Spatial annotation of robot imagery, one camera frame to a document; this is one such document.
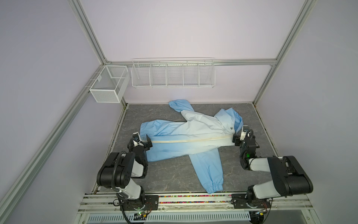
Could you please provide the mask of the light blue zip jacket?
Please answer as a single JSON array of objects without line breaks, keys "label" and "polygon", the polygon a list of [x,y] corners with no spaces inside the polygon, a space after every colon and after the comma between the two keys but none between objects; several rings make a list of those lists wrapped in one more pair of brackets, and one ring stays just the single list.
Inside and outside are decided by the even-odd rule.
[{"label": "light blue zip jacket", "polygon": [[174,100],[169,106],[184,122],[153,120],[140,126],[140,137],[149,137],[149,162],[188,155],[202,187],[208,194],[223,190],[224,175],[218,149],[232,146],[243,127],[242,117],[233,109],[221,109],[214,116],[196,112],[187,100]]}]

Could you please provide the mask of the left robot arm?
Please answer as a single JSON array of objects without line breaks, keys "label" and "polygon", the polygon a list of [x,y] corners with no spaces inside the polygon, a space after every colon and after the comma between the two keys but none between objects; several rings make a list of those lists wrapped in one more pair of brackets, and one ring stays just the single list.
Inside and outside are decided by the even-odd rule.
[{"label": "left robot arm", "polygon": [[134,181],[146,177],[146,152],[152,146],[148,135],[142,140],[139,133],[134,133],[128,151],[110,153],[97,174],[97,185],[114,191],[126,211],[158,209],[158,196],[146,196],[144,188]]}]

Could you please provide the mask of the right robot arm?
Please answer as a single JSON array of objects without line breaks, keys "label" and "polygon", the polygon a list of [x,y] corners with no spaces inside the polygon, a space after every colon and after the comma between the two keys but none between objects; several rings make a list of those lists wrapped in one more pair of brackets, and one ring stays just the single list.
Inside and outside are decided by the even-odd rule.
[{"label": "right robot arm", "polygon": [[291,197],[313,192],[313,183],[294,156],[258,157],[260,147],[252,130],[245,137],[235,135],[233,143],[240,147],[240,164],[244,170],[267,172],[271,181],[251,185],[245,194],[232,194],[231,204],[237,208],[270,206],[269,199]]}]

